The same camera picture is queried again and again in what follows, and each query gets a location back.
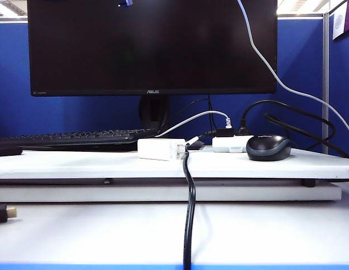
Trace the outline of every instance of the monitor screen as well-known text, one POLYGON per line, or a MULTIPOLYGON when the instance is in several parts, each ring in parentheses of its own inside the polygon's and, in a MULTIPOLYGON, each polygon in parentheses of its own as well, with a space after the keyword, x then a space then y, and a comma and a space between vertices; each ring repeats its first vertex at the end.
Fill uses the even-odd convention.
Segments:
MULTIPOLYGON (((243 4, 277 68, 277 0, 243 4)), ((28 0, 33 96, 273 93, 236 0, 28 0)))

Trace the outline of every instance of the blue cubicle partition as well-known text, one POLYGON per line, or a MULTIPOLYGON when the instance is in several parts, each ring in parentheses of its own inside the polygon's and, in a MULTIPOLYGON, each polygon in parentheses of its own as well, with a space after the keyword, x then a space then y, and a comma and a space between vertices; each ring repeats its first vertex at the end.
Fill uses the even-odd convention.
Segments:
MULTIPOLYGON (((329 30, 329 100, 349 124, 349 31, 333 40, 333 21, 334 16, 330 17, 329 30)), ((329 113, 329 120, 337 127, 332 142, 349 154, 349 131, 333 113, 329 113)))
MULTIPOLYGON (((323 22, 314 20, 278 21, 278 74, 290 87, 321 97, 323 22)), ((205 96, 172 96, 171 116, 182 107, 205 96)), ((321 105, 308 98, 288 93, 278 87, 276 94, 212 95, 213 107, 229 114, 238 127, 243 110, 251 103, 272 98, 321 115, 321 105)), ((0 136, 51 133, 109 128, 140 127, 139 97, 32 97, 29 84, 27 24, 0 24, 0 136)), ((207 110, 206 102, 193 105, 175 124, 188 116, 207 110)), ((274 105, 261 105, 248 116, 248 127, 254 133, 285 134, 282 128, 268 123, 263 113, 321 135, 321 124, 293 115, 274 105)), ((218 127, 224 125, 215 117, 218 127)), ((210 129, 208 117, 202 117, 173 132, 173 136, 189 138, 210 129)), ((299 147, 311 140, 293 135, 299 147)))

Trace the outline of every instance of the computer mouse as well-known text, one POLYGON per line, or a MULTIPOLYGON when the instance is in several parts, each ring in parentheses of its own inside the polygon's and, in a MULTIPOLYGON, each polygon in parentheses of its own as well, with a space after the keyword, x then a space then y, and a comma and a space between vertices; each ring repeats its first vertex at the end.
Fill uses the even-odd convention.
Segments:
POLYGON ((256 161, 277 161, 291 154, 291 140, 279 135, 253 136, 247 142, 249 159, 256 161))

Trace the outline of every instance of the black power cable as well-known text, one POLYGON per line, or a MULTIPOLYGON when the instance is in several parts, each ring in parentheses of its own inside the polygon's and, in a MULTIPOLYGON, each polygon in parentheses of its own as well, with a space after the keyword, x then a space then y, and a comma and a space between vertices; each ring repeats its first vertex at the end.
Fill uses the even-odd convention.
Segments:
POLYGON ((192 266, 192 229, 194 219, 194 209, 196 207, 196 186, 188 169, 189 151, 188 145, 185 147, 183 159, 183 171, 189 188, 189 198, 187 207, 187 220, 185 221, 184 249, 183 249, 183 269, 191 270, 192 266))
POLYGON ((188 109, 189 107, 191 107, 193 104, 197 103, 197 102, 200 102, 200 101, 206 101, 208 100, 208 98, 200 98, 198 100, 194 100, 192 101, 190 104, 188 104, 186 107, 182 108, 180 111, 178 111, 174 116, 173 118, 176 118, 178 117, 181 113, 183 113, 186 109, 188 109))
MULTIPOLYGON (((213 110, 213 106, 212 106, 212 101, 210 99, 210 94, 208 95, 208 110, 212 111, 213 110)), ((210 124, 210 130, 213 130, 213 126, 215 129, 217 129, 217 126, 214 122, 214 116, 212 114, 209 115, 209 124, 210 124)))
MULTIPOLYGON (((311 149, 311 148, 313 148, 313 147, 315 147, 315 146, 321 144, 321 140, 327 141, 327 140, 333 138, 333 136, 334 136, 335 133, 336 133, 336 128, 335 128, 335 126, 334 126, 331 122, 327 121, 326 119, 324 119, 324 118, 322 118, 322 117, 319 117, 319 116, 317 116, 317 115, 315 115, 315 114, 311 114, 311 113, 309 113, 309 112, 306 112, 306 111, 300 110, 300 109, 298 109, 298 108, 289 106, 289 105, 287 105, 287 104, 285 104, 285 103, 282 103, 282 102, 279 102, 279 101, 276 101, 276 100, 261 100, 261 101, 257 101, 257 102, 255 102, 255 103, 253 103, 253 104, 250 105, 248 108, 246 108, 246 110, 244 111, 244 113, 243 113, 243 115, 242 115, 242 118, 241 118, 241 126, 240 126, 239 131, 238 131, 238 133, 239 133, 240 135, 247 135, 247 134, 250 134, 250 131, 249 131, 249 130, 247 129, 247 127, 246 127, 246 117, 247 117, 247 114, 248 114, 248 112, 249 112, 253 107, 255 107, 256 105, 262 104, 262 103, 272 103, 272 104, 279 105, 279 106, 284 107, 284 108, 286 108, 286 109, 288 109, 288 110, 292 110, 292 111, 295 111, 296 113, 299 113, 299 114, 302 114, 302 115, 305 115, 305 116, 314 118, 314 119, 316 119, 316 120, 319 120, 319 121, 321 121, 322 123, 324 123, 324 124, 326 124, 326 125, 328 125, 328 126, 330 127, 330 129, 331 129, 332 132, 331 132, 331 134, 330 134, 327 138, 325 138, 325 139, 320 138, 320 140, 317 140, 317 141, 318 141, 317 143, 315 143, 315 144, 313 144, 313 145, 307 147, 305 150, 309 150, 309 149, 311 149)), ((285 131, 286 131, 286 133, 287 133, 287 135, 288 135, 288 128, 286 128, 285 125, 280 125, 280 126, 282 126, 282 127, 285 128, 285 131)), ((305 130, 303 130, 303 129, 300 129, 300 130, 303 131, 303 133, 302 133, 303 135, 305 135, 305 133, 307 132, 307 131, 305 131, 305 130)))
POLYGON ((312 133, 309 133, 309 132, 306 131, 306 130, 303 130, 303 129, 294 127, 294 126, 292 126, 292 125, 286 124, 286 123, 284 123, 284 122, 278 120, 277 118, 275 118, 275 117, 273 117, 273 116, 271 116, 271 115, 269 115, 269 114, 265 114, 264 117, 265 117, 267 120, 269 120, 270 122, 274 123, 274 124, 277 124, 277 125, 279 125, 279 126, 281 126, 281 127, 285 127, 285 128, 290 129, 290 130, 292 130, 292 131, 295 131, 295 132, 301 133, 301 134, 303 134, 303 135, 305 135, 305 136, 307 136, 307 137, 310 137, 310 138, 312 138, 312 139, 318 141, 319 143, 324 144, 324 145, 326 145, 326 146, 332 148, 334 151, 336 151, 337 153, 339 153, 343 158, 349 159, 349 154, 345 153, 345 152, 344 152, 343 150, 341 150, 339 147, 337 147, 336 145, 334 145, 334 144, 328 142, 328 141, 325 140, 325 139, 322 139, 322 138, 320 138, 320 137, 318 137, 318 136, 316 136, 316 135, 314 135, 314 134, 312 134, 312 133))

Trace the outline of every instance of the black keyboard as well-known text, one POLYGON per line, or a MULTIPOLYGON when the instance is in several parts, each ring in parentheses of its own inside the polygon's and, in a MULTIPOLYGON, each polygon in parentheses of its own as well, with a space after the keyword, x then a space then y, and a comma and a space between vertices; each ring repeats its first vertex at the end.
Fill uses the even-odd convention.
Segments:
POLYGON ((95 132, 68 132, 39 135, 23 135, 0 138, 0 146, 67 147, 103 146, 134 143, 142 138, 150 138, 158 133, 157 129, 103 130, 95 132))

